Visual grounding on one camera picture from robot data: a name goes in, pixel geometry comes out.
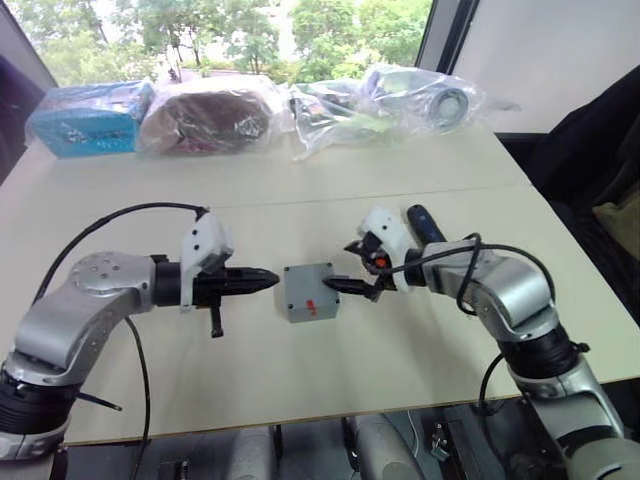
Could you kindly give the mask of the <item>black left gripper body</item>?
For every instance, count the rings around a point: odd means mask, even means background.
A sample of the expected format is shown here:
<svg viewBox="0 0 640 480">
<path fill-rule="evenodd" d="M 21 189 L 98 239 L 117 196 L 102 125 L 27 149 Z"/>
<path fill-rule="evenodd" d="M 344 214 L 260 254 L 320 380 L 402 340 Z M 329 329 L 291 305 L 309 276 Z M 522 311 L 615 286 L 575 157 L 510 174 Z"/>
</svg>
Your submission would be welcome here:
<svg viewBox="0 0 640 480">
<path fill-rule="evenodd" d="M 231 269 L 217 273 L 200 273 L 193 283 L 192 304 L 198 309 L 208 309 L 211 319 L 211 337 L 224 335 L 221 318 L 223 296 L 234 295 L 239 276 Z"/>
</svg>

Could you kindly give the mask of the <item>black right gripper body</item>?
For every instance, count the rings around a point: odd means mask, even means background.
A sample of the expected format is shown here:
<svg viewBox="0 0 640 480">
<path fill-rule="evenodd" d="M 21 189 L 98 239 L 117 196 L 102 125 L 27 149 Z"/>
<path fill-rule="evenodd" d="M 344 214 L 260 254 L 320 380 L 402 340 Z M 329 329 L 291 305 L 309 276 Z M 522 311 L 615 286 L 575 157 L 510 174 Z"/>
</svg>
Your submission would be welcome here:
<svg viewBox="0 0 640 480">
<path fill-rule="evenodd" d="M 361 260 L 365 269 L 375 277 L 375 281 L 368 287 L 365 297 L 377 301 L 384 291 L 395 291 L 395 284 L 391 275 L 379 273 L 379 270 L 390 269 L 391 259 L 382 248 L 382 241 L 373 233 L 366 233 L 361 240 Z"/>
</svg>

